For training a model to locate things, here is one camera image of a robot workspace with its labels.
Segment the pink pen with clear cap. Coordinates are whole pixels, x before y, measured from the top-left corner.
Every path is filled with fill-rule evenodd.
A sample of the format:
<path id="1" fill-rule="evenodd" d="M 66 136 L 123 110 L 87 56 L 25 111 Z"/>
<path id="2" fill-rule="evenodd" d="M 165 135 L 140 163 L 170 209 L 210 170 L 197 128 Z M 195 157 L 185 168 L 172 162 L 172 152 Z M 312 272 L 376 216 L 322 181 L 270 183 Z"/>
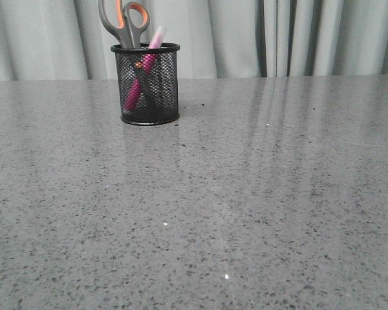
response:
<path id="1" fill-rule="evenodd" d="M 159 26 L 152 37 L 148 49 L 156 49 L 161 48 L 164 37 L 166 35 L 166 28 Z M 145 73 L 147 75 L 150 74 L 151 69 L 155 63 L 157 55 L 156 54 L 146 54 L 143 58 L 135 63 L 135 69 L 137 73 Z M 125 114 L 133 111 L 136 108 L 138 100 L 140 99 L 140 95 L 142 93 L 141 82 L 138 78 L 136 78 L 131 86 L 131 89 L 125 99 L 125 103 L 123 106 L 123 112 Z"/>

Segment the grey orange handled scissors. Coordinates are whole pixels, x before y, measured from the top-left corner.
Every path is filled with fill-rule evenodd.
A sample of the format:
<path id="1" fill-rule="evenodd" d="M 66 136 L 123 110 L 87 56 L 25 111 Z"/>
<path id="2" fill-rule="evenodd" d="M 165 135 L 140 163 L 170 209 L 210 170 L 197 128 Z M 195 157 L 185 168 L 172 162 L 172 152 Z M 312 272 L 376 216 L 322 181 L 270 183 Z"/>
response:
<path id="1" fill-rule="evenodd" d="M 150 15 L 148 11 L 139 3 L 128 2 L 123 6 L 122 1 L 116 1 L 116 17 L 118 27 L 113 26 L 108 20 L 105 12 L 105 1 L 98 1 L 98 12 L 100 20 L 104 28 L 112 34 L 120 43 L 120 46 L 125 49 L 141 48 L 140 37 L 150 23 Z M 131 18 L 131 11 L 137 11 L 142 16 L 142 24 L 135 25 Z"/>

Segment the black mesh pen cup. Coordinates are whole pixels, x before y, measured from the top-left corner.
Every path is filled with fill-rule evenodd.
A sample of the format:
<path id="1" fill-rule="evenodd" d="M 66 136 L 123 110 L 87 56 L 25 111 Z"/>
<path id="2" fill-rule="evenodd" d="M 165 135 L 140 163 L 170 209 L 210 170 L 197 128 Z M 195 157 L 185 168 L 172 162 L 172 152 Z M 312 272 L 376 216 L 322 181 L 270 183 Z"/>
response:
<path id="1" fill-rule="evenodd" d="M 132 125 L 161 125 L 179 118 L 177 52 L 180 45 L 162 43 L 161 48 L 148 49 L 142 43 L 141 49 L 124 49 L 113 45 L 111 52 L 116 60 L 116 72 L 120 94 L 121 120 Z M 149 75 L 137 73 L 135 63 L 146 54 L 156 54 L 156 60 Z M 141 82 L 142 93 L 136 108 L 125 114 L 123 104 L 134 80 Z"/>

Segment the grey curtain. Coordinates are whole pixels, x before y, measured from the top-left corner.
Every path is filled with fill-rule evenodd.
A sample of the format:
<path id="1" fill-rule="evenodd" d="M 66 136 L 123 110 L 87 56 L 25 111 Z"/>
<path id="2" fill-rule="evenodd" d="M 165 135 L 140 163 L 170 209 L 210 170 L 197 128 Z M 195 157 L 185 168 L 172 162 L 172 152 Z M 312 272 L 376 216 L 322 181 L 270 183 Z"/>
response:
<path id="1" fill-rule="evenodd" d="M 388 74 L 388 1 L 144 1 L 182 78 Z M 0 81 L 112 79 L 96 1 L 0 1 Z"/>

